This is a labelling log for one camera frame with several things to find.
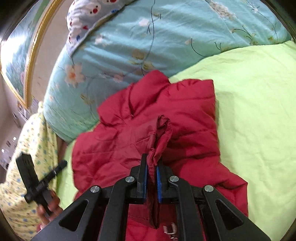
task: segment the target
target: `painting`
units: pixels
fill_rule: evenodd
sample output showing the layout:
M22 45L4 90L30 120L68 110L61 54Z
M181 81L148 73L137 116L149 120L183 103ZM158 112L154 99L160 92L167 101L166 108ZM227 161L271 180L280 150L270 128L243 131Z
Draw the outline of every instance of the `painting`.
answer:
M39 0L21 20L7 41L1 45L1 74L18 101L28 107L26 70L40 20L50 0Z

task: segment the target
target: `gold picture frame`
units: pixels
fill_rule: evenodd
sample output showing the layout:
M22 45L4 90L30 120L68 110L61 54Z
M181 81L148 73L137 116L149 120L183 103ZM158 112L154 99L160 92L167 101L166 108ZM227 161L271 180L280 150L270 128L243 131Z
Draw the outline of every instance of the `gold picture frame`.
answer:
M52 17L54 16L56 10L64 0L52 0L49 1L48 6L45 9L45 13L42 14L39 24L36 25L34 31L34 37L30 42L30 47L26 56L25 70L24 70L24 80L23 80L23 97L13 86L7 75L2 71L1 59L0 59L0 73L3 79L7 83L9 89L14 93L19 103L26 109L30 107L32 97L31 97L31 86L32 86L32 75L34 71L34 63L36 61L38 49L43 40L43 36L46 32L47 26L50 23Z

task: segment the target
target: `folded red clothing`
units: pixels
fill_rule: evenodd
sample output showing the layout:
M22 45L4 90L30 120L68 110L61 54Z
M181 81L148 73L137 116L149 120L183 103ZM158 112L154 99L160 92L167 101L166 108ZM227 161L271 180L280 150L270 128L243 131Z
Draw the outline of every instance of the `folded red clothing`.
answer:
M109 97L98 113L101 123L81 134L73 149L77 197L92 185L107 187L128 176L148 154L148 198L145 205L130 205L127 240L169 240L162 227L154 230L175 219L155 196L160 157L175 175L194 186L215 186L247 215L247 183L219 162L212 80L170 84L153 71Z

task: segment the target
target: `triangular cutout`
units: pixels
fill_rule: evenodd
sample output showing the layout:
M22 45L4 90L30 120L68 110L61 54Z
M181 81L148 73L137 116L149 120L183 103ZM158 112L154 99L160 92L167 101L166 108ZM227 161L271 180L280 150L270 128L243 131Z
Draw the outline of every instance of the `triangular cutout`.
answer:
M233 230L243 225L244 222L224 202L218 199L216 205L227 230Z
M63 228L66 228L70 231L76 231L82 215L87 207L88 200L84 200L81 204L79 204L72 212L70 212L66 217L64 217L59 225Z

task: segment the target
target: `framed picture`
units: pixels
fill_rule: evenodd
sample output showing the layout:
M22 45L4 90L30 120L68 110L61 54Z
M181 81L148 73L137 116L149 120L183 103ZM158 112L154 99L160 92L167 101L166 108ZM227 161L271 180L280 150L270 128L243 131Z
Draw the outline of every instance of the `framed picture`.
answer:
M39 0L1 44L0 69L10 90L24 108L31 98L31 73L47 24L63 0Z

